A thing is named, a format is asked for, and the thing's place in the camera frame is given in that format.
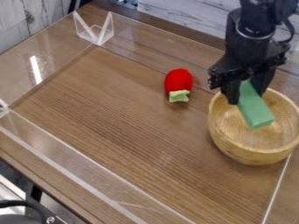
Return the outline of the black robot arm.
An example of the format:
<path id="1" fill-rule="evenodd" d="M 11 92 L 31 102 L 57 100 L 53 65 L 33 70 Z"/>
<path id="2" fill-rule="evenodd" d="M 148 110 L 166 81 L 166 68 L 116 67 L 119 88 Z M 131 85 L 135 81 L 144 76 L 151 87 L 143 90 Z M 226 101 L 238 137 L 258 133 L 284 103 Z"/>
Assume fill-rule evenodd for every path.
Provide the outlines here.
<path id="1" fill-rule="evenodd" d="M 240 83 L 248 81 L 259 95 L 270 86 L 276 68 L 286 63 L 290 38 L 275 40 L 276 27 L 295 30 L 290 17 L 299 0 L 239 0 L 240 7 L 228 13 L 226 52 L 208 70 L 210 88 L 218 88 L 228 103 L 236 105 Z"/>

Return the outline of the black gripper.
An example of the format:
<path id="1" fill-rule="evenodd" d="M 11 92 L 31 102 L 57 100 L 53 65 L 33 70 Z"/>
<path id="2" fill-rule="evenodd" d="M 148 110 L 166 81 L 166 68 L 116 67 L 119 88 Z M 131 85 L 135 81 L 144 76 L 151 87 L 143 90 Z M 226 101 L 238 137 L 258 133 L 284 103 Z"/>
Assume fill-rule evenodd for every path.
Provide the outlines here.
<path id="1" fill-rule="evenodd" d="M 228 104 L 239 104 L 239 88 L 244 80 L 250 80 L 256 93 L 263 96 L 275 77 L 276 68 L 286 63 L 288 50 L 287 41 L 226 43 L 224 55 L 208 70 L 208 83 L 211 89 L 220 89 Z"/>

